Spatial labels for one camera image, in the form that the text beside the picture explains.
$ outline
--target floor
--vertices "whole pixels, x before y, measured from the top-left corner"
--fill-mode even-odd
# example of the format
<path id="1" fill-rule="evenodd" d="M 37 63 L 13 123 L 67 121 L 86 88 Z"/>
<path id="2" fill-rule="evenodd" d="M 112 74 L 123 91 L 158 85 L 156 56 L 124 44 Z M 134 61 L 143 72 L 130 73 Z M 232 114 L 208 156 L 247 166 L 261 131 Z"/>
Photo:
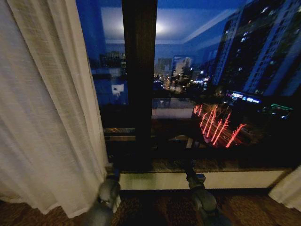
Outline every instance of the floor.
<path id="1" fill-rule="evenodd" d="M 301 212 L 267 196 L 266 190 L 211 190 L 235 226 L 301 226 Z M 189 191 L 122 191 L 113 226 L 201 226 Z M 84 214 L 68 219 L 61 208 L 47 215 L 25 203 L 0 203 L 1 226 L 80 225 Z"/>

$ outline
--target red neon light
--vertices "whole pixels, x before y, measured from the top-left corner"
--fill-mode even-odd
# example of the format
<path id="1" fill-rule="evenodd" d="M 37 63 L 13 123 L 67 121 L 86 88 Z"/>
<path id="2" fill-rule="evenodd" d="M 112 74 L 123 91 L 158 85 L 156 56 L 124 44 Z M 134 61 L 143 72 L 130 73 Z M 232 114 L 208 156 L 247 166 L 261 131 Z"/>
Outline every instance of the red neon light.
<path id="1" fill-rule="evenodd" d="M 202 121 L 201 121 L 201 123 L 199 124 L 199 127 L 200 127 L 200 128 L 202 128 L 202 123 L 203 123 L 204 118 L 205 118 L 205 116 L 206 116 L 207 114 L 208 114 L 208 113 L 206 113 L 206 114 L 203 115 Z"/>
<path id="2" fill-rule="evenodd" d="M 195 108 L 193 109 L 193 112 L 196 114 L 198 111 L 198 106 L 195 106 Z"/>
<path id="3" fill-rule="evenodd" d="M 208 118 L 207 123 L 206 123 L 206 125 L 205 125 L 205 128 L 203 129 L 203 134 L 205 133 L 205 130 L 206 130 L 206 128 L 207 128 L 207 125 L 208 125 L 208 122 L 209 122 L 209 120 L 210 120 L 211 115 L 212 115 L 212 111 L 210 112 L 210 115 L 209 115 L 209 118 Z"/>
<path id="4" fill-rule="evenodd" d="M 229 123 L 228 119 L 229 119 L 230 115 L 231 115 L 231 113 L 228 114 L 228 116 L 227 116 L 227 118 L 226 118 L 226 120 L 225 120 L 225 122 L 224 122 L 224 124 L 223 124 L 223 126 L 222 126 L 222 128 L 220 130 L 220 132 L 218 133 L 218 135 L 217 135 L 217 137 L 216 137 L 216 139 L 215 139 L 215 141 L 213 143 L 213 145 L 215 145 L 215 143 L 217 142 L 217 140 L 220 137 L 222 131 L 225 130 L 228 127 L 228 123 Z"/>
<path id="5" fill-rule="evenodd" d="M 215 120 L 215 117 L 216 117 L 216 108 L 217 108 L 217 106 L 215 106 L 215 108 L 213 110 L 213 115 L 211 117 L 210 126 L 209 126 L 209 129 L 208 129 L 207 135 L 206 135 L 207 138 L 209 137 L 209 133 L 210 133 L 210 130 L 211 130 L 212 122 Z"/>
<path id="6" fill-rule="evenodd" d="M 202 109 L 203 109 L 203 104 L 201 104 L 201 107 L 199 108 L 198 117 L 201 115 Z"/>
<path id="7" fill-rule="evenodd" d="M 216 130 L 213 134 L 213 137 L 211 138 L 211 142 L 213 142 L 213 139 L 215 138 L 216 132 L 217 132 L 218 128 L 221 126 L 221 124 L 222 124 L 222 119 L 217 124 Z"/>
<path id="8" fill-rule="evenodd" d="M 239 131 L 241 130 L 241 128 L 243 128 L 246 124 L 240 124 L 239 127 L 232 133 L 232 137 L 229 140 L 229 142 L 227 143 L 226 147 L 229 147 L 230 144 L 232 143 L 232 141 L 235 139 L 235 137 L 237 136 L 237 134 L 239 133 Z"/>

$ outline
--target glass pane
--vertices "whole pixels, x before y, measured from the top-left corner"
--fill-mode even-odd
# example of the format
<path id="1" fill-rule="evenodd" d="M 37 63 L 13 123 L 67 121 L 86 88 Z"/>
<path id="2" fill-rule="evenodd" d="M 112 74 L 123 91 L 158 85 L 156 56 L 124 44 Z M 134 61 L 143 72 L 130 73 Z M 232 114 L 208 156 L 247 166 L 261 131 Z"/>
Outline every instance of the glass pane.
<path id="1" fill-rule="evenodd" d="M 121 0 L 77 0 L 104 128 L 130 126 Z"/>
<path id="2" fill-rule="evenodd" d="M 296 0 L 158 0 L 153 147 L 289 140 L 300 28 Z"/>

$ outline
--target dark window mullion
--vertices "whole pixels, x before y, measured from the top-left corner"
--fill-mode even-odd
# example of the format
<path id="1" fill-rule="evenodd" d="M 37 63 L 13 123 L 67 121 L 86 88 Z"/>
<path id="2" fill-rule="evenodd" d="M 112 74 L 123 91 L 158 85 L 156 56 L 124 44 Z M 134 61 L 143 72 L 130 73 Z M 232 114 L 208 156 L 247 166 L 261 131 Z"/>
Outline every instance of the dark window mullion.
<path id="1" fill-rule="evenodd" d="M 157 0 L 123 0 L 122 12 L 136 142 L 150 147 Z"/>

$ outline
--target white sheer curtain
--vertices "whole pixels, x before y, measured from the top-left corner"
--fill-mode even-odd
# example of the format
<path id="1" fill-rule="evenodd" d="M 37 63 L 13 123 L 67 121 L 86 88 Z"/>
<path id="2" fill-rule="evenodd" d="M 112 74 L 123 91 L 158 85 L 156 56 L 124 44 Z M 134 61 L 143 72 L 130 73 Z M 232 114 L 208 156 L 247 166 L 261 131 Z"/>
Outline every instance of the white sheer curtain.
<path id="1" fill-rule="evenodd" d="M 72 218 L 107 163 L 75 0 L 3 0 L 0 21 L 0 199 Z"/>
<path id="2" fill-rule="evenodd" d="M 301 166 L 280 181 L 269 196 L 288 208 L 301 211 Z"/>

